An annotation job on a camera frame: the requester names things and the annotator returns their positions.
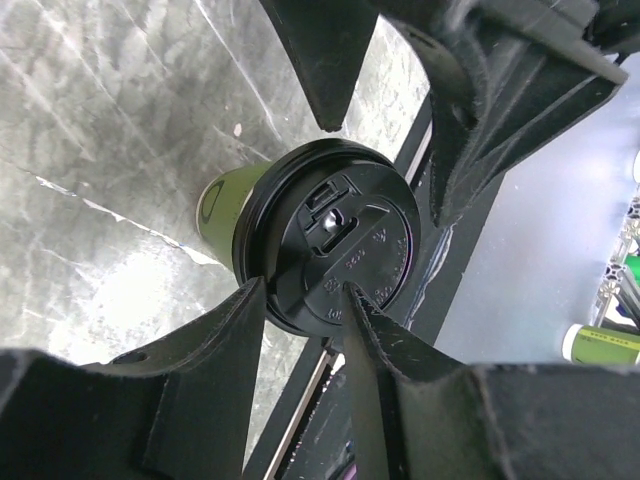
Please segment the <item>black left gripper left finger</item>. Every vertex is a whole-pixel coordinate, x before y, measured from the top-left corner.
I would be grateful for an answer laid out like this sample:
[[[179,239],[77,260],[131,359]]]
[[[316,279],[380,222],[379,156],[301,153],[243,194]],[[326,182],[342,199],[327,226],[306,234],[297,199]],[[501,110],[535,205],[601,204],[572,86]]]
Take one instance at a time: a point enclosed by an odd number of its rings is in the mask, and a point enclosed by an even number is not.
[[[262,279],[107,364],[1,353],[5,479],[238,479],[265,324]]]

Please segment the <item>green paper coffee cup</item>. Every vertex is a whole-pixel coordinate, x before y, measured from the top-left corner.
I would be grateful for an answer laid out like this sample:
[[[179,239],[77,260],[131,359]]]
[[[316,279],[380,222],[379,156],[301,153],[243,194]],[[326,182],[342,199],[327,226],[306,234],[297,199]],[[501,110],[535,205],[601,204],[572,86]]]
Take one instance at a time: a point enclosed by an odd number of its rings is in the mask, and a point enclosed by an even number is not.
[[[198,234],[229,270],[233,270],[233,240],[240,214],[270,167],[269,162],[261,162],[225,172],[209,183],[198,200]]]

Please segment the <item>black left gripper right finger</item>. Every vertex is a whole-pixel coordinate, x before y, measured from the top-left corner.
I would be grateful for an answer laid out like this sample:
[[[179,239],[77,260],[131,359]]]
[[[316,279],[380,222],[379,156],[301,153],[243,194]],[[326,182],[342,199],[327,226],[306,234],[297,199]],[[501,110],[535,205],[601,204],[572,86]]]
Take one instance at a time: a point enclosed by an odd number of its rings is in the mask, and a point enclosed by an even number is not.
[[[343,288],[360,479],[635,479],[634,367],[465,365]]]

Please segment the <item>black plastic cup lid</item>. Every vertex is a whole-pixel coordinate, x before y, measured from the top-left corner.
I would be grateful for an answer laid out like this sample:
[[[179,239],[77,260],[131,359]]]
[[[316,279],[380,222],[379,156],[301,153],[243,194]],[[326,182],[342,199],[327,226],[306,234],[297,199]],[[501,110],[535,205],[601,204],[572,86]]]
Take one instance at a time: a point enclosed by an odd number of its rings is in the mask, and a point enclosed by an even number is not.
[[[236,226],[233,272],[264,279],[266,316],[277,327],[333,337],[345,317],[343,285],[392,306],[420,241],[415,196],[393,163],[327,138],[289,152],[259,179]]]

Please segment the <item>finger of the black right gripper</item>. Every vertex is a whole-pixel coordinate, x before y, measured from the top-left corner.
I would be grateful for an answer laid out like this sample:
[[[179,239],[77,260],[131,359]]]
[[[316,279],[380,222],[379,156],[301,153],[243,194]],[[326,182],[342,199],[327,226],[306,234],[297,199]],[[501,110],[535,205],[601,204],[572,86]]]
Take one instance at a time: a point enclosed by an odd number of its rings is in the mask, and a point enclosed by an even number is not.
[[[320,129],[342,128],[378,11],[367,1],[263,0]]]
[[[438,226],[628,78],[586,39],[596,1],[381,1],[378,9],[430,84],[429,208]]]

